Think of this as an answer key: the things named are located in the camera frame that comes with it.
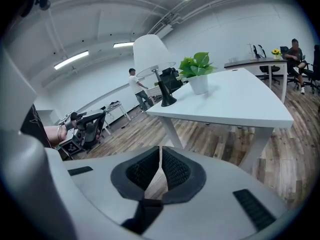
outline wooden floor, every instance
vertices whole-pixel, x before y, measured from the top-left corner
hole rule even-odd
[[[282,84],[272,85],[281,96]],[[301,203],[309,194],[320,168],[320,96],[306,94],[287,86],[285,106],[294,118],[291,129],[275,129],[261,157],[252,168],[252,176],[275,191],[290,207]],[[215,157],[239,165],[244,157],[255,129],[237,128],[219,124],[173,120],[175,129],[185,149],[204,156]],[[76,155],[78,159],[115,155],[145,146],[172,146],[157,117],[138,114],[128,127],[118,129],[103,139],[89,154]],[[154,177],[145,195],[161,198],[166,191],[163,172]]]

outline black padded cushion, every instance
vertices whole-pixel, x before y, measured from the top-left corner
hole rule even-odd
[[[188,202],[206,183],[206,172],[199,163],[167,146],[162,148],[162,169],[169,190],[162,197],[163,204]]]
[[[159,169],[159,161],[159,147],[154,146],[114,167],[111,182],[123,198],[141,201]]]

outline sneakers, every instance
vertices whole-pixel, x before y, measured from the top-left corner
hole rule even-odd
[[[300,75],[299,68],[298,68],[297,66],[295,66],[295,67],[293,68],[293,70]]]

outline fluorescent light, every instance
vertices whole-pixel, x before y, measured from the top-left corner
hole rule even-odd
[[[134,42],[120,42],[120,43],[115,43],[113,45],[113,48],[117,48],[117,47],[124,47],[124,46],[133,46]]]
[[[84,57],[84,56],[87,56],[87,55],[89,55],[89,52],[86,50],[86,51],[84,51],[84,52],[81,52],[81,53],[79,53],[79,54],[77,54],[77,55],[74,55],[74,56],[71,57],[71,58],[68,58],[68,59],[60,62],[59,64],[55,65],[54,68],[55,68],[56,70],[58,70],[58,69],[60,69],[61,67],[69,64],[70,62],[73,62],[73,61],[75,61],[75,60],[77,60],[77,59],[80,59],[80,58],[82,58],[82,57]]]

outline black shorts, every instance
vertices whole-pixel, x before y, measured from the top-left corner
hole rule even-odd
[[[287,62],[287,70],[288,70],[288,73],[291,74],[291,75],[295,75],[295,76],[299,76],[303,73],[304,69],[300,69],[299,73],[297,73],[295,70],[294,70],[294,67],[298,67],[298,65],[300,63],[305,63],[307,65],[307,62],[305,60],[299,62],[299,61],[296,61],[296,60],[289,60]]]

